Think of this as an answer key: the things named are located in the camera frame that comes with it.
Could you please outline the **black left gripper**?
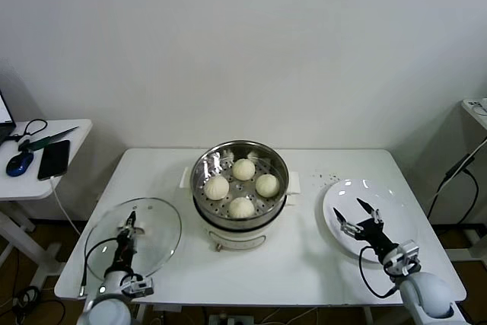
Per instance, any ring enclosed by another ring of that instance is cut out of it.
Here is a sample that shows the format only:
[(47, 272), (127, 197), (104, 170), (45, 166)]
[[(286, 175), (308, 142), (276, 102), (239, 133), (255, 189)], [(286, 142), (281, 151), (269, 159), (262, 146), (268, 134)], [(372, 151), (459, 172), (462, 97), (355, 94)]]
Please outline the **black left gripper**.
[[(126, 219), (126, 227), (135, 229), (136, 211), (132, 210)], [(116, 239), (117, 248), (113, 257), (113, 268), (115, 270), (131, 270), (132, 260), (135, 255), (135, 241), (130, 231), (121, 231)]]

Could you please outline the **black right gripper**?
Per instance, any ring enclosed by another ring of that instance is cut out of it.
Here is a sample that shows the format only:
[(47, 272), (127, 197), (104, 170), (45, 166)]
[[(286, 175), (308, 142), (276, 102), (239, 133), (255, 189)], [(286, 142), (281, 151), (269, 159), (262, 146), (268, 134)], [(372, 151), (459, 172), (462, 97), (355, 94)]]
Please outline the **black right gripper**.
[(384, 223), (380, 216), (380, 211), (374, 209), (368, 202), (357, 198), (359, 205), (372, 217), (358, 225), (348, 222), (345, 217), (339, 212), (338, 209), (333, 208), (336, 218), (340, 225), (340, 230), (348, 236), (355, 236), (357, 241), (367, 242), (374, 250), (377, 258), (380, 262), (384, 261), (384, 258), (391, 251), (396, 249), (398, 243), (392, 242), (391, 239), (384, 233)]

